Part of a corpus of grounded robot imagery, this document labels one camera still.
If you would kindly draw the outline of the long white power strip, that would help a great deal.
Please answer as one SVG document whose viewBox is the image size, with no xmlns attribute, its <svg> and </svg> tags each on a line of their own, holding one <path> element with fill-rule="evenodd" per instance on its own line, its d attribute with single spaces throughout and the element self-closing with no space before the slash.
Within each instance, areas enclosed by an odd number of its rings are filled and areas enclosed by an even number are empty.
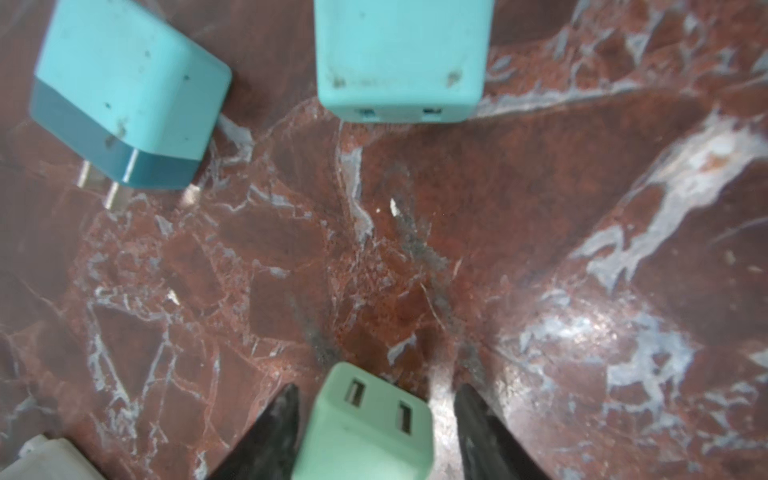
<svg viewBox="0 0 768 480">
<path fill-rule="evenodd" d="M 105 477 L 67 439 L 37 435 L 21 447 L 18 459 L 1 471 L 1 480 L 104 480 Z"/>
</svg>

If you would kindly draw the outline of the teal charger plug far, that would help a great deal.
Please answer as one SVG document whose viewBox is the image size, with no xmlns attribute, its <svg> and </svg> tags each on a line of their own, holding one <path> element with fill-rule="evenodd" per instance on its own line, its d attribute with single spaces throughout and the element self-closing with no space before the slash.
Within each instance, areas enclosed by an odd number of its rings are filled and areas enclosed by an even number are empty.
<svg viewBox="0 0 768 480">
<path fill-rule="evenodd" d="M 134 1 L 59 1 L 29 113 L 83 159 L 79 188 L 110 185 L 113 210 L 137 190 L 192 183 L 231 81 L 224 62 Z"/>
</svg>

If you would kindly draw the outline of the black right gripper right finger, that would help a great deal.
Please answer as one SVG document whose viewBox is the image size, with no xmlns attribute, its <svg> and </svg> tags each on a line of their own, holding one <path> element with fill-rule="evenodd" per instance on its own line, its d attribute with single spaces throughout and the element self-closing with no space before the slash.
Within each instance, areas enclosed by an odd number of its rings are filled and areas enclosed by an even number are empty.
<svg viewBox="0 0 768 480">
<path fill-rule="evenodd" d="M 458 388 L 454 412 L 466 479 L 549 479 L 473 386 Z"/>
</svg>

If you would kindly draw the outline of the teal charger plug right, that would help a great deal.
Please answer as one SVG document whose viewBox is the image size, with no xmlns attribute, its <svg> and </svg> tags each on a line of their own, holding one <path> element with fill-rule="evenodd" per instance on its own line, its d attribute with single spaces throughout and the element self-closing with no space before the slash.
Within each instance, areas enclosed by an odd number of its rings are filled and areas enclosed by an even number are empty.
<svg viewBox="0 0 768 480">
<path fill-rule="evenodd" d="M 483 95 L 491 1 L 316 1 L 320 103 L 350 123 L 456 123 Z"/>
</svg>

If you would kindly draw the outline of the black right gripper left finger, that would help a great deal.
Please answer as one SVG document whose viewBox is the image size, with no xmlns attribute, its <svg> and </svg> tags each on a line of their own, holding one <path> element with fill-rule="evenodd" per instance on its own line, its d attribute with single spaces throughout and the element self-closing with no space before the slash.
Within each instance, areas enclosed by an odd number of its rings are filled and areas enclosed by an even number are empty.
<svg viewBox="0 0 768 480">
<path fill-rule="evenodd" d="M 285 385 L 208 479 L 290 479 L 297 457 L 299 406 L 298 387 Z"/>
</svg>

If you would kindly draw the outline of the teal charger plug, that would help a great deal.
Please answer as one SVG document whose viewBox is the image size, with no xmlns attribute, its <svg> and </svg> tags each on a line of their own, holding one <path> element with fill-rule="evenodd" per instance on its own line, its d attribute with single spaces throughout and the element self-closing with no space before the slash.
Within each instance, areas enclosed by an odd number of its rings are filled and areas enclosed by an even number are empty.
<svg viewBox="0 0 768 480">
<path fill-rule="evenodd" d="M 110 185 L 113 210 L 137 190 L 192 183 L 231 81 L 224 62 L 134 1 L 59 1 L 29 113 L 83 159 L 79 188 Z"/>
<path fill-rule="evenodd" d="M 491 1 L 316 1 L 320 103 L 350 123 L 456 123 L 483 95 Z"/>
</svg>

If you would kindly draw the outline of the green charger plug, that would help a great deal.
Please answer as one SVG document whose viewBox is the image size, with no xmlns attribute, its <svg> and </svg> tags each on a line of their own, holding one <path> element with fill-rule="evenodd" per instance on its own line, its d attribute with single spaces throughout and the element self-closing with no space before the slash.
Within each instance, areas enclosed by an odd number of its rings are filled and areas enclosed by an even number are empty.
<svg viewBox="0 0 768 480">
<path fill-rule="evenodd" d="M 294 479 L 427 479 L 434 465 L 426 402 L 347 362 L 313 405 Z"/>
</svg>

